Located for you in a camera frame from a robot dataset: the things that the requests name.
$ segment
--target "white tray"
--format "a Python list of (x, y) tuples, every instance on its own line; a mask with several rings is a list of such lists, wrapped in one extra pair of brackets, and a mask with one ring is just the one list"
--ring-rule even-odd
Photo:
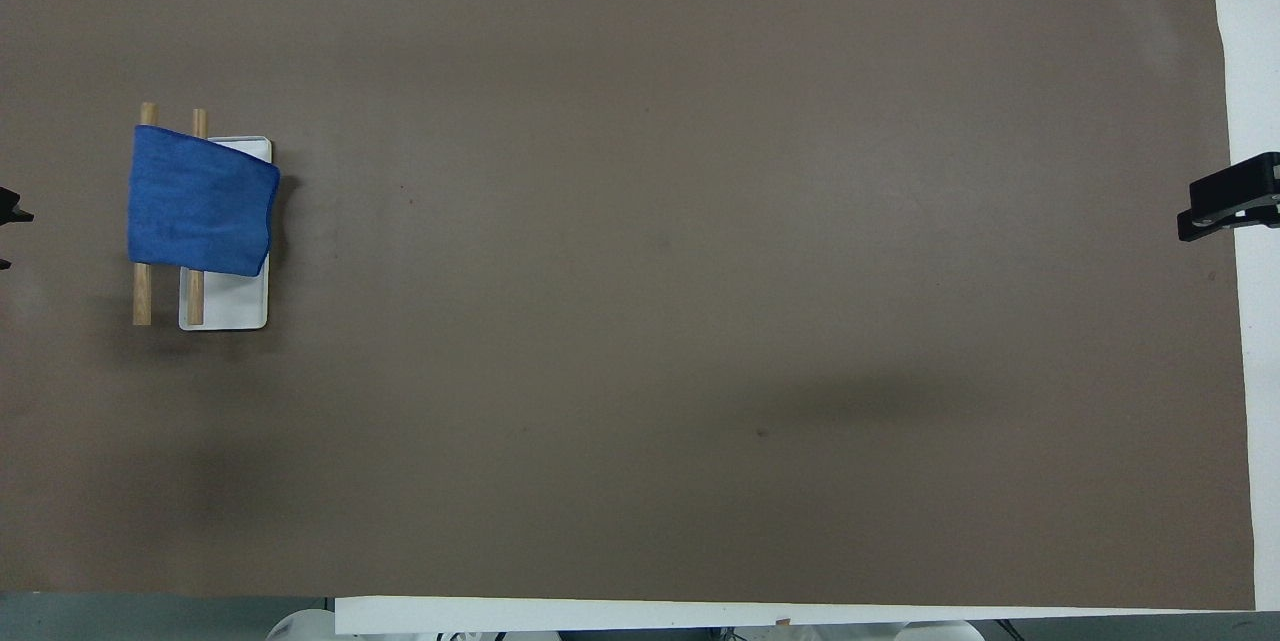
[[(216, 145), (271, 162), (271, 141), (266, 136), (221, 136)], [(178, 276), (178, 328), (183, 331), (232, 331), (266, 326), (266, 281), (271, 255), (266, 255), (257, 276), (233, 273), (205, 273), (205, 324), (187, 322), (187, 267)]]

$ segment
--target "white edge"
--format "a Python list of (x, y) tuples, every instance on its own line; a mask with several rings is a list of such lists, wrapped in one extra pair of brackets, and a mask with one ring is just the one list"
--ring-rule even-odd
[[(1217, 0), (1233, 161), (1280, 150), (1280, 0)], [(1235, 232), (1253, 513), (1253, 592), (1280, 610), (1280, 230)]]
[(1183, 609), (716, 604), (440, 596), (352, 596), (337, 599), (334, 609), (338, 633), (362, 635), (754, 627), (773, 626), (781, 619), (790, 619), (792, 626), (808, 626), (1207, 613)]

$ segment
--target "wooden dowel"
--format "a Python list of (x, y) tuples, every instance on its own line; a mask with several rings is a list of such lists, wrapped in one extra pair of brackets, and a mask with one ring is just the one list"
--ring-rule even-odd
[[(156, 104), (142, 104), (140, 122), (143, 125), (156, 125), (159, 118)], [(147, 264), (133, 264), (133, 325), (151, 326), (151, 267)]]
[[(197, 138), (209, 138), (209, 114), (205, 109), (197, 107), (191, 113), (191, 134)], [(187, 322), (189, 326), (204, 326), (205, 324), (205, 271), (187, 269)]]

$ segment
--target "black clamp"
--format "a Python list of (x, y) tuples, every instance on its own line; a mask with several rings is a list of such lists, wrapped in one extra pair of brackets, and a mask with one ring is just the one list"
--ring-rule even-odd
[[(19, 198), (22, 198), (22, 196), (5, 189), (4, 186), (0, 186), (0, 226), (4, 226), (5, 223), (27, 223), (36, 219), (32, 214), (18, 209)], [(0, 271), (4, 271), (5, 267), (10, 266), (13, 266), (13, 264), (9, 264), (5, 258), (0, 258)]]
[(1219, 228), (1280, 228), (1280, 154), (1258, 154), (1249, 161), (1210, 173), (1190, 186), (1192, 209), (1178, 214), (1178, 237), (1202, 239)]

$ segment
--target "brown paper backdrop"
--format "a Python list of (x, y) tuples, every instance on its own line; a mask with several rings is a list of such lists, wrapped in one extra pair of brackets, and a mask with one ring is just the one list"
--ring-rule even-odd
[[(0, 13), (0, 587), (1252, 606), (1213, 0)], [(142, 100), (266, 330), (129, 326)]]

